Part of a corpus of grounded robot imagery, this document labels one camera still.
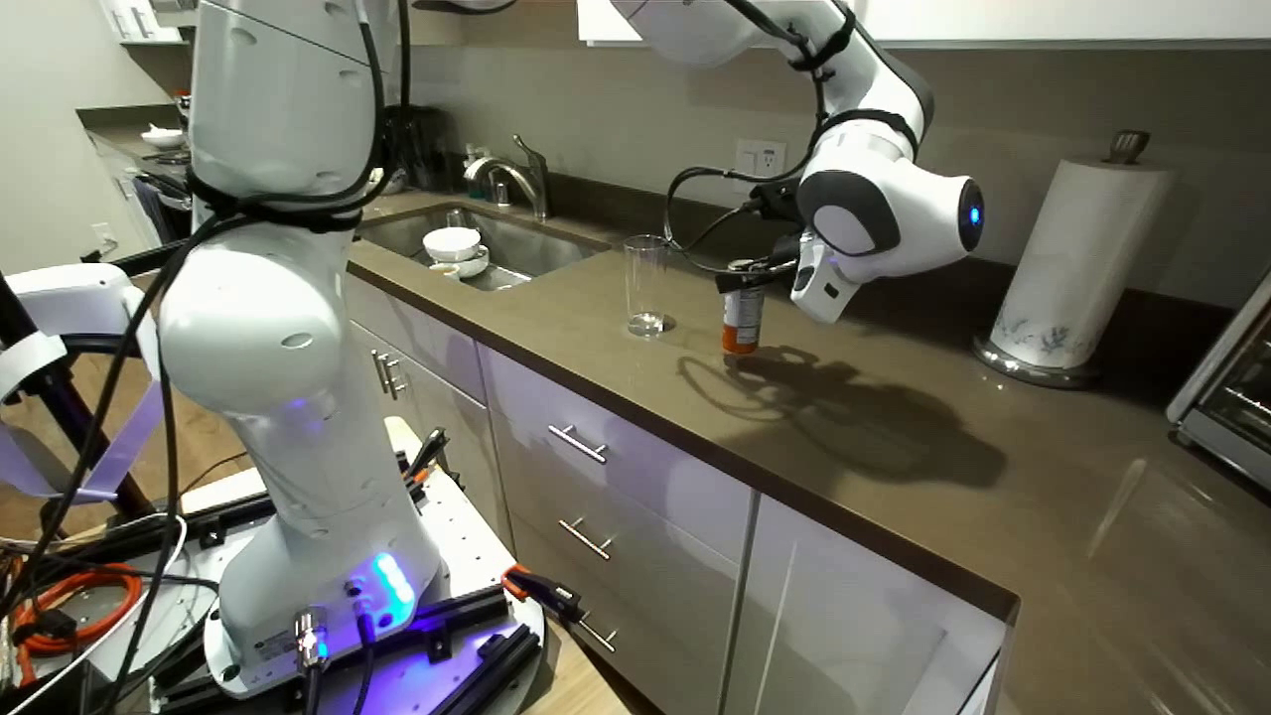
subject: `kitchen counter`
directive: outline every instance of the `kitchen counter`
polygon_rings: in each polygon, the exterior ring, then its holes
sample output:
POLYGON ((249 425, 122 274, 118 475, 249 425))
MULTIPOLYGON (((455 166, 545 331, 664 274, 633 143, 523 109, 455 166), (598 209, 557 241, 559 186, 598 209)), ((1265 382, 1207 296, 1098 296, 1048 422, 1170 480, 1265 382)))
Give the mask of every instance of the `kitchen counter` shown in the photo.
POLYGON ((677 331, 633 340, 616 250, 508 292, 369 241, 349 271, 986 613, 1021 603, 1007 703, 1029 715, 1271 712, 1266 499, 1174 443, 1162 410, 997 377, 968 339, 813 324, 783 296, 766 350, 723 365, 719 292, 690 271, 664 282, 677 331))

